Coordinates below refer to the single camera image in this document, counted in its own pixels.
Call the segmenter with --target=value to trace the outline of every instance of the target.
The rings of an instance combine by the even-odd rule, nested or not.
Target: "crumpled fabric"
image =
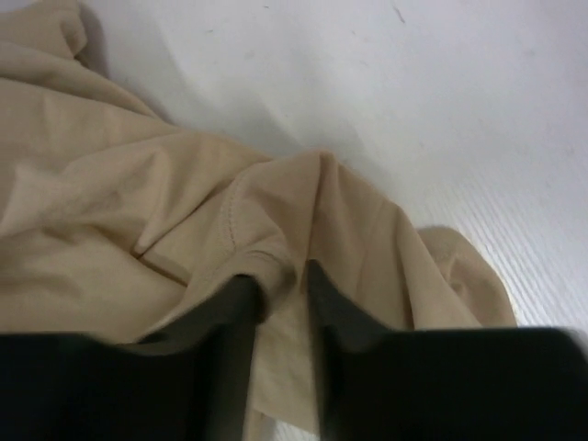
[[[184,130],[86,69],[79,12],[0,16],[1,332],[133,342],[251,275],[266,319],[250,407],[316,433],[308,259],[389,327],[515,324],[466,239],[417,231],[332,154],[273,159]]]

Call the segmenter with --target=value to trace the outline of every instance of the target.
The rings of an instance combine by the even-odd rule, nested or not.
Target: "white background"
[[[585,0],[84,4],[94,67],[164,118],[331,149],[417,226],[468,236],[521,323],[588,330]]]

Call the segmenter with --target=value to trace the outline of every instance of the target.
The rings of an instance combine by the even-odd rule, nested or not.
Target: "fabric fold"
[[[0,331],[128,343],[250,275],[251,407],[316,432],[309,259],[396,329],[515,324],[459,233],[418,232],[331,153],[272,159],[160,120],[76,60],[85,44],[73,1],[0,18]]]

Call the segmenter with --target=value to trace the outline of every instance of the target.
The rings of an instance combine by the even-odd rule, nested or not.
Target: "beige garment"
[[[272,160],[158,119],[74,57],[73,1],[0,18],[0,330],[134,341],[235,274],[266,295],[252,405],[316,431],[304,268],[402,329],[510,325],[498,277],[324,152]]]

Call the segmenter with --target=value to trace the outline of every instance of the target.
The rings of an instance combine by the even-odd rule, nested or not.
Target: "black plastic piece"
[[[0,336],[0,439],[241,441],[260,301],[235,277],[134,345]]]
[[[557,329],[396,332],[308,267],[322,439],[588,439],[588,367]]]

